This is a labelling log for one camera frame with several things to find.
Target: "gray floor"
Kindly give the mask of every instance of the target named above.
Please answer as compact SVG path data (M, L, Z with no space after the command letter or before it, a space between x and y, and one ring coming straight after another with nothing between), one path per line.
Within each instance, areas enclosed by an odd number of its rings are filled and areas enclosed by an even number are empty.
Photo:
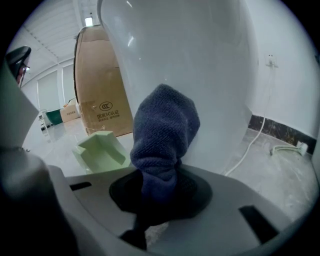
M248 129L241 144L222 173L230 170L243 156L258 134ZM311 155L270 149L287 143L261 134L252 144L242 164L229 177L237 179L278 206L292 221L307 213L319 196L319 185L311 163Z
M60 167L67 176L84 175L71 149L83 138L81 118L55 125L44 131L43 143L31 152L40 156L47 164ZM248 129L243 141L231 157L221 174L231 169L243 156L249 143L257 135ZM129 152L133 147L132 133L118 137ZM319 195L319 186L311 164L311 156L304 157L287 151L270 156L275 145L287 145L276 138L261 134L252 144L242 164L229 176L237 179L278 206L292 221L307 213Z

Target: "white toilet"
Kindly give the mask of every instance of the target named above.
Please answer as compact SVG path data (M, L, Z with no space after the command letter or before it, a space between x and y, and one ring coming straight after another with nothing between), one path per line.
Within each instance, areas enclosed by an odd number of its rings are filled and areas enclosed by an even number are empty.
M251 118L257 67L246 3L239 0L99 0L135 115L159 84L192 99L201 126L182 162L221 173Z

